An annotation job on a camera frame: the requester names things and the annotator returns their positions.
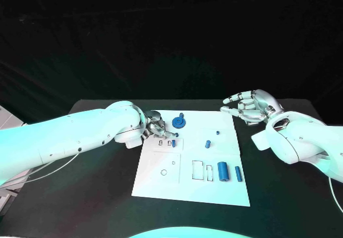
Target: dark curtain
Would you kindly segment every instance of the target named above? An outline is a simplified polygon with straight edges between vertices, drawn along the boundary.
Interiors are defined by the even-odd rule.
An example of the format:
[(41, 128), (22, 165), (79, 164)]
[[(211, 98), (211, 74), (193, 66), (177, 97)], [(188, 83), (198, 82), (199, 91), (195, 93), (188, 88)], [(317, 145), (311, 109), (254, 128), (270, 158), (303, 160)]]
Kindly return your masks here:
[(306, 98), (327, 123), (343, 90), (343, 3), (2, 1), (0, 104), (28, 122), (79, 99)]

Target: cable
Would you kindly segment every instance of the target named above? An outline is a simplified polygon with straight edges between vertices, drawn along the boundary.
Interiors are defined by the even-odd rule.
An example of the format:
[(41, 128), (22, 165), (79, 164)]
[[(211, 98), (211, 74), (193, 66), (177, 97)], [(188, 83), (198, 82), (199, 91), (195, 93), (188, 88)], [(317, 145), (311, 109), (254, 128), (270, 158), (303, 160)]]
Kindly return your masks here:
[(4, 187), (0, 186), (0, 189), (3, 189), (3, 188), (6, 188), (6, 187), (10, 187), (10, 186), (13, 186), (13, 185), (17, 185), (17, 184), (20, 184), (20, 183), (33, 182), (33, 181), (36, 181), (36, 180), (45, 178), (46, 176), (49, 176), (51, 174), (53, 174), (62, 167), (65, 167), (66, 164), (77, 158), (78, 155), (79, 155), (79, 154), (77, 154), (77, 155), (74, 156), (74, 158), (72, 158), (55, 171), (52, 171), (52, 172), (51, 172), (49, 174), (46, 174), (45, 176), (42, 176), (42, 177), (39, 177), (39, 178), (36, 178), (36, 179), (33, 179), (33, 180), (30, 180), (30, 181), (17, 182), (17, 183), (15, 183), (15, 184), (12, 184), (12, 185), (7, 185), (7, 186), (4, 186)]
[(4, 186), (6, 184), (9, 184), (9, 183), (13, 182), (13, 181), (17, 181), (17, 180), (20, 180), (20, 179), (23, 179), (23, 178), (32, 176), (36, 172), (39, 172), (39, 171), (41, 171), (48, 165), (51, 165), (53, 162), (55, 162), (55, 161), (49, 162), (45, 166), (42, 166), (39, 169), (36, 169), (36, 170), (35, 170), (33, 172), (30, 172), (28, 175), (23, 175), (22, 177), (15, 178), (13, 180), (4, 182), (2, 186)]
[(332, 189), (332, 193), (333, 193), (333, 197), (335, 197), (335, 202), (337, 204), (337, 207), (340, 208), (342, 212), (343, 212), (343, 209), (339, 205), (339, 202), (337, 202), (337, 199), (336, 199), (336, 196), (335, 196), (335, 190), (333, 190), (333, 185), (332, 185), (332, 178), (329, 177), (329, 184), (330, 184), (330, 189)]

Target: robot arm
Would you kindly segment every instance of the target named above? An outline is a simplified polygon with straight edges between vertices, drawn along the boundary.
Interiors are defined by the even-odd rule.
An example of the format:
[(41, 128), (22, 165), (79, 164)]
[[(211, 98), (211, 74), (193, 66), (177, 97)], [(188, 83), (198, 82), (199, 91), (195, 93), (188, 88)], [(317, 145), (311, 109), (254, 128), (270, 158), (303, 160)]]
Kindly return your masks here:
[(221, 111), (241, 117), (248, 125), (267, 123), (265, 130), (252, 136), (257, 148), (271, 148), (288, 164), (298, 161), (313, 164), (330, 178), (343, 182), (343, 127), (326, 126), (309, 115), (286, 112), (274, 97), (260, 89), (238, 95), (224, 103), (242, 99), (239, 109), (222, 107)]
[(143, 144), (141, 137), (153, 134), (176, 137), (164, 129), (159, 112), (147, 114), (131, 102), (121, 101), (107, 109), (2, 130), (0, 185), (26, 169), (105, 145), (111, 139), (133, 148)]

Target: black table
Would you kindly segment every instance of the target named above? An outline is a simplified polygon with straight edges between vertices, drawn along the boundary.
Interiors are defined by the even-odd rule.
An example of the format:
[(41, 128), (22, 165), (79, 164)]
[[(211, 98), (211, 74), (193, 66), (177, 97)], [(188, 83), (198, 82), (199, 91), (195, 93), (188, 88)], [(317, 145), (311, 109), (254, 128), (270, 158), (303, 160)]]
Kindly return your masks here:
[[(218, 111), (221, 100), (131, 100), (143, 110)], [(77, 102), (71, 113), (105, 108), (115, 100)], [(286, 99), (287, 110), (319, 118), (307, 100)], [(114, 141), (79, 154), (53, 175), (25, 185), (0, 223), (0, 235), (30, 238), (124, 238), (163, 227), (195, 226), (255, 238), (343, 237), (343, 214), (327, 177), (307, 163), (286, 164), (268, 149), (260, 151), (235, 118), (251, 207), (133, 197), (141, 146)], [(38, 176), (59, 167), (52, 164)], [(333, 181), (343, 204), (343, 184)]]

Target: white paper sheet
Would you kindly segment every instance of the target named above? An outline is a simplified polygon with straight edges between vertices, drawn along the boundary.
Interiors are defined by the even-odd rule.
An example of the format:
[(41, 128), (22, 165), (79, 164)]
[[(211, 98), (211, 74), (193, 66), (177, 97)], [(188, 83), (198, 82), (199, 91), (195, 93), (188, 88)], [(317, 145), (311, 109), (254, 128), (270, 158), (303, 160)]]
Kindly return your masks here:
[[(176, 129), (172, 120), (180, 111), (159, 112), (167, 130), (179, 133), (176, 147), (169, 145), (172, 139), (150, 137), (144, 141), (133, 196), (251, 206), (232, 116), (222, 112), (182, 111), (186, 126)], [(193, 161), (203, 163), (203, 180), (192, 179), (193, 164), (198, 166), (196, 178), (202, 177), (199, 162)], [(229, 168), (228, 182), (219, 181), (221, 161)], [(235, 166), (241, 168), (242, 182), (238, 182)]]

